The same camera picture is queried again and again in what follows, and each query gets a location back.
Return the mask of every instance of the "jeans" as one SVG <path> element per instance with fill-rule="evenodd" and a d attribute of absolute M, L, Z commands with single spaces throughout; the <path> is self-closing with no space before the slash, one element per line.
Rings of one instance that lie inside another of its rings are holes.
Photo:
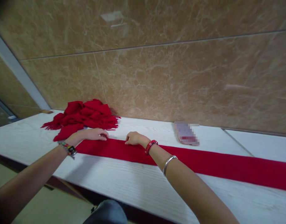
<path fill-rule="evenodd" d="M 83 224 L 92 223 L 127 224 L 127 218 L 118 202 L 105 200 L 99 204 Z"/>

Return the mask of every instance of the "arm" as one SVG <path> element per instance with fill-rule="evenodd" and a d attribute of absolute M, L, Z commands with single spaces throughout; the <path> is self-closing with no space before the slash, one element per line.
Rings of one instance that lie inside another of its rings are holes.
<path fill-rule="evenodd" d="M 150 139 L 137 132 L 130 132 L 125 144 L 146 148 Z M 171 154 L 153 144 L 150 156 L 163 170 Z M 175 191 L 194 212 L 200 223 L 239 223 L 229 208 L 219 199 L 206 183 L 178 159 L 172 159 L 166 169 L 166 177 Z"/>
<path fill-rule="evenodd" d="M 76 132 L 65 142 L 76 147 L 84 139 L 106 141 L 107 138 L 100 134 L 109 137 L 106 131 L 95 128 Z M 0 188 L 1 223 L 11 223 L 15 219 L 49 180 L 66 156 L 65 149 L 57 146 Z"/>

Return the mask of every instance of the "silver bangle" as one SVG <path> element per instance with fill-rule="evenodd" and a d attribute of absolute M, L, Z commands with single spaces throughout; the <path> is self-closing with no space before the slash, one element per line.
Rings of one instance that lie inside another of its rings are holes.
<path fill-rule="evenodd" d="M 171 156 L 171 157 L 167 160 L 167 162 L 166 162 L 166 164 L 165 164 L 165 166 L 164 166 L 164 169 L 163 169 L 164 177 L 166 177 L 167 165 L 168 165 L 168 163 L 169 163 L 172 159 L 178 159 L 178 158 L 176 157 L 176 155 L 174 155 L 174 156 Z"/>

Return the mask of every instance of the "red bracelet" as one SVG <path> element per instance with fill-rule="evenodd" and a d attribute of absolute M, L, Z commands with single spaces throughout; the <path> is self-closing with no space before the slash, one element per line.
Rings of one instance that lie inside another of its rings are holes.
<path fill-rule="evenodd" d="M 148 143 L 148 145 L 146 146 L 146 150 L 145 150 L 145 153 L 146 153 L 147 155 L 149 155 L 149 150 L 150 150 L 150 148 L 151 148 L 151 146 L 152 146 L 153 144 L 159 145 L 156 140 L 150 141 L 150 142 Z"/>

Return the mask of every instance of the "person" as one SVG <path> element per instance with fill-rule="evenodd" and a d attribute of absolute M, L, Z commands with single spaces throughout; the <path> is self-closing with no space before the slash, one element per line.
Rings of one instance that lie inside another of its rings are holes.
<path fill-rule="evenodd" d="M 76 132 L 65 143 L 76 147 L 84 139 L 106 141 L 107 138 L 108 132 L 95 128 Z M 145 149 L 149 143 L 148 137 L 137 132 L 130 132 L 126 136 L 126 145 L 141 145 Z M 0 223 L 11 223 L 44 186 L 67 157 L 67 145 L 58 145 L 0 188 Z M 165 168 L 167 180 L 201 224 L 239 223 L 210 187 L 185 164 L 157 144 L 151 145 L 149 155 L 161 170 Z M 127 218 L 116 201 L 106 200 L 84 223 L 127 223 Z"/>

